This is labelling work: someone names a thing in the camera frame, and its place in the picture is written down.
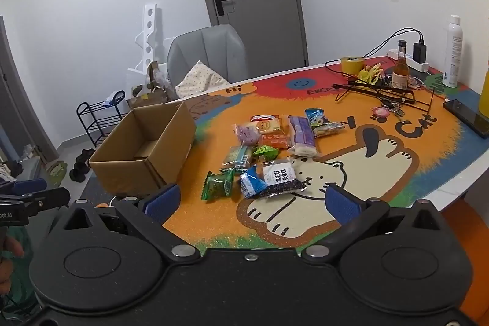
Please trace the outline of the person's left hand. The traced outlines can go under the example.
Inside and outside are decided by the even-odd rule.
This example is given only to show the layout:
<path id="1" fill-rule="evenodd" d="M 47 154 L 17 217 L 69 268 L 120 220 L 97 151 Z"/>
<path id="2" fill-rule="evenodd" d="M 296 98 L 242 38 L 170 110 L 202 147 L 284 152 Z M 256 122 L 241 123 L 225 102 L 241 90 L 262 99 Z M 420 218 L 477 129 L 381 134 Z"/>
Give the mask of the person's left hand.
<path id="1" fill-rule="evenodd" d="M 1 251 L 8 251 L 16 257 L 23 257 L 24 250 L 22 245 L 16 239 L 6 236 L 1 246 Z M 1 257 L 0 265 L 0 291 L 1 295 L 6 295 L 12 286 L 11 276 L 13 274 L 13 263 L 11 260 Z"/>

